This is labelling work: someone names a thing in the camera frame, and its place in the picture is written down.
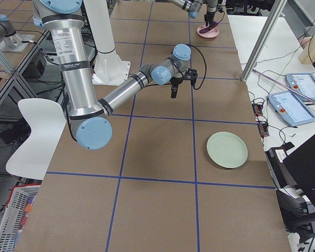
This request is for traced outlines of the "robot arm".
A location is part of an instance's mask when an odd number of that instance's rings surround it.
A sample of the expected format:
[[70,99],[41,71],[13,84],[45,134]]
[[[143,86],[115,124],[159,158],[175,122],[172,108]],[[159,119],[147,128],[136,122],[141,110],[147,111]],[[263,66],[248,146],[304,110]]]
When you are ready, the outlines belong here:
[[192,19],[196,19],[202,6],[206,5],[205,26],[213,28],[219,24],[219,21],[214,21],[215,13],[218,11],[218,0],[169,0],[168,2],[186,11],[188,17]]
[[172,98],[184,80],[196,84],[197,71],[189,68],[191,49],[178,44],[163,63],[143,65],[107,96],[97,99],[81,34],[85,23],[82,2],[33,1],[33,5],[34,24],[50,31],[55,45],[71,104],[67,113],[71,137],[85,149],[98,150],[109,143],[113,131],[107,116],[152,81],[160,86],[171,84]]

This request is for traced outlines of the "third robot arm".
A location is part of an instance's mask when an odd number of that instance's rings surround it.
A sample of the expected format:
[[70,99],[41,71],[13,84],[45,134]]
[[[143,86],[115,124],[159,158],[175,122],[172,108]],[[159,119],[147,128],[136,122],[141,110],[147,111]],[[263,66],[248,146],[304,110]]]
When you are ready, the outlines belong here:
[[40,46],[34,42],[34,35],[19,34],[9,18],[0,14],[0,50],[3,52],[21,53],[28,44],[35,44],[39,50]]

